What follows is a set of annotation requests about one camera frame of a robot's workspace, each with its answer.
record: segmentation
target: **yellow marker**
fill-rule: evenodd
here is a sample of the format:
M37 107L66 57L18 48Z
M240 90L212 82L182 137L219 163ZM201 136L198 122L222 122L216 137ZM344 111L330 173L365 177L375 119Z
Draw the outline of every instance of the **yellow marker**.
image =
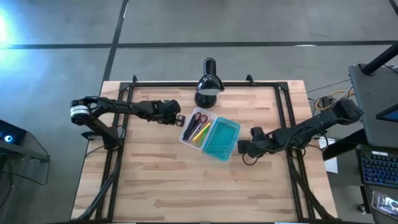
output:
M193 138L192 141L197 141L198 138L203 134L203 132L204 132L206 129L209 128L209 126L210 126L210 123L208 123L208 124L199 132L199 134L197 134L197 135Z

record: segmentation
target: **computer monitor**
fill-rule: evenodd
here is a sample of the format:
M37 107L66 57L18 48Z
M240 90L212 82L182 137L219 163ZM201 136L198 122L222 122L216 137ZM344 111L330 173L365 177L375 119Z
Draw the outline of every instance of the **computer monitor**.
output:
M398 123L398 104L378 113L376 119Z

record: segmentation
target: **keyboard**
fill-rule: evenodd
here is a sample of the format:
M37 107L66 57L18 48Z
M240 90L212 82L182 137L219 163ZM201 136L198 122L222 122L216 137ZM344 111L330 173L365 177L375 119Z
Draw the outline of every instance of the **keyboard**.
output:
M398 188L398 153L359 151L364 183Z

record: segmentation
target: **black metal frame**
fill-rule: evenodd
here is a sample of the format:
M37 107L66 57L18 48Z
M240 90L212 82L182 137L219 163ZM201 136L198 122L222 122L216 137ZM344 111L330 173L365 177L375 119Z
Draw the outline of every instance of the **black metal frame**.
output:
M127 101L131 102L134 87L161 87L161 86L196 87L196 85L197 85L197 82L137 82L137 78L136 78L136 76L134 76L132 82L122 82L120 84L118 100L122 100L123 96L124 96L124 92L128 91ZM259 83L256 83L252 79L252 76L248 75L246 78L246 81L224 82L224 85L227 87L237 87L237 86L273 87L275 90L275 97L276 97L276 102L277 102L277 107L278 107L278 112L279 112L280 125L282 128L285 128L285 127L287 127L287 125L286 125L285 114L284 114L283 105L282 105L282 98L280 95L280 91L282 90L284 92L285 98L286 98L286 105L287 105L290 123L291 123L291 125L295 125L294 112L293 112L293 107L292 107L292 102L290 99L289 87L288 87L287 82L259 82ZM118 125L119 117L120 117L119 114L114 115L113 126ZM124 119L123 119L124 127L127 127L128 117L129 116L127 114L124 115ZM124 133L124 136L121 137L122 138L122 146L120 147L120 149L117 150L116 164L118 164L119 167L121 167L121 163L122 163L125 135L126 135L126 133ZM103 172L101 186L103 186L105 184L106 180L109 177L109 173L111 172L110 168L111 168L113 152L114 151L107 152L105 163L104 163L104 172ZM287 151L287 160L289 161L292 159L293 159L292 152ZM300 168L300 175L302 176L304 182L308 185L307 173L305 171L305 164L304 164L304 160L303 160L301 151L297 152L297 162L298 162L298 165ZM113 221L114 206L115 206L115 202L116 202L116 193L118 190L119 174L120 174L120 169L117 171L114 182L112 184L110 203L109 203L109 208L108 208L108 213L107 213L106 218L103 218L104 198L102 198L96 208L95 219L94 220L85 220L86 223L111 223ZM303 211L302 211L302 206L301 206L301 202L300 202L299 190L298 190L296 181L292 178L291 173L290 173L290 179L292 181L292 191L293 191L295 208L296 208L296 212L297 212L297 220L300 221L300 220L303 220L304 217L303 217ZM314 219L315 213L313 210L313 206L310 203L310 201L306 195L305 195L305 199L306 199L306 203L307 203L309 218ZM71 220L70 223L79 223L79 220Z

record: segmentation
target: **gray floor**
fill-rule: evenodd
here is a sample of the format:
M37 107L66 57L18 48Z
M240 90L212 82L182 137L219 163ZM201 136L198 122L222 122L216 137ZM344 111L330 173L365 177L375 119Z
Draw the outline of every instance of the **gray floor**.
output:
M2 44L110 44L122 0L2 0ZM398 39L398 16L387 0L130 0L120 43L229 41L355 41ZM110 80L197 80L206 57L223 80L304 80L307 90L345 80L386 45L118 49ZM0 50L0 119L29 130L51 154L49 183L23 180L5 223L68 220L87 141L70 122L70 100L97 95L109 49ZM319 98L350 82L308 94ZM361 124L333 127L343 138ZM339 217L372 222L356 211L353 155L339 157L352 173L330 175ZM41 178L45 166L29 170Z

